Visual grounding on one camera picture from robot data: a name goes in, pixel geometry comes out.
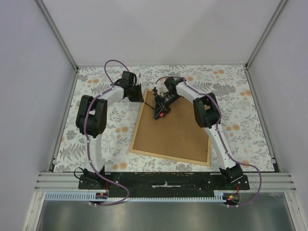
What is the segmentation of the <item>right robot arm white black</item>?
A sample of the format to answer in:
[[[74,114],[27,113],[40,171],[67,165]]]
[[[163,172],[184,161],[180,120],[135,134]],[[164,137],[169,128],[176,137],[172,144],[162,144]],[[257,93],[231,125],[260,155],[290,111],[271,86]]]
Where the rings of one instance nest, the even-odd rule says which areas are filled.
[[[154,119],[165,117],[170,111],[170,105],[180,97],[193,104],[194,118],[197,125],[204,129],[212,142],[220,164],[220,183],[225,189],[232,189],[244,177],[243,170],[231,153],[226,138],[222,132],[222,113],[213,93],[201,93],[187,84],[183,77],[168,77],[164,82],[167,92],[160,95],[153,88],[155,100]]]

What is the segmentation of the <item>red black screwdriver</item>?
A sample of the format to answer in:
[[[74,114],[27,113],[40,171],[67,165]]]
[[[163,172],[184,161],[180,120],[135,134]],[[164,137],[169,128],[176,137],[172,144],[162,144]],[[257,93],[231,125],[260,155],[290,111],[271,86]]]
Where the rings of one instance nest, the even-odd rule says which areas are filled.
[[[148,103],[144,103],[145,105],[149,106],[153,110],[153,118],[158,120],[166,116],[168,111],[166,111],[160,104],[156,105],[155,107],[150,106]]]

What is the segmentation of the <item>wooden picture frame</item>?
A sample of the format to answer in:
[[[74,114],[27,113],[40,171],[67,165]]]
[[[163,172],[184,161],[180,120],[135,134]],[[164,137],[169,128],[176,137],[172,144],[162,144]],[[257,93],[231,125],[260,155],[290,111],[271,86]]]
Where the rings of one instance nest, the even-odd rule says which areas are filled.
[[[130,152],[190,164],[210,166],[211,140],[194,118],[193,104],[183,97],[163,118],[153,118],[154,96],[144,93]]]

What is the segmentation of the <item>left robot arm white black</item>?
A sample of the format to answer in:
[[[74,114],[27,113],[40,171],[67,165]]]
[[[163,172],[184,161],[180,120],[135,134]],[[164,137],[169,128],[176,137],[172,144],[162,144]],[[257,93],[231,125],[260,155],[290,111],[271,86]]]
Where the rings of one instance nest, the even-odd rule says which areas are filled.
[[[131,102],[144,102],[141,83],[136,74],[124,71],[120,79],[111,83],[111,86],[96,97],[84,95],[81,98],[76,126],[87,141],[88,161],[94,173],[89,183],[95,189],[104,187],[106,181],[117,184],[105,177],[102,160],[102,134],[107,125],[108,106],[128,98]]]

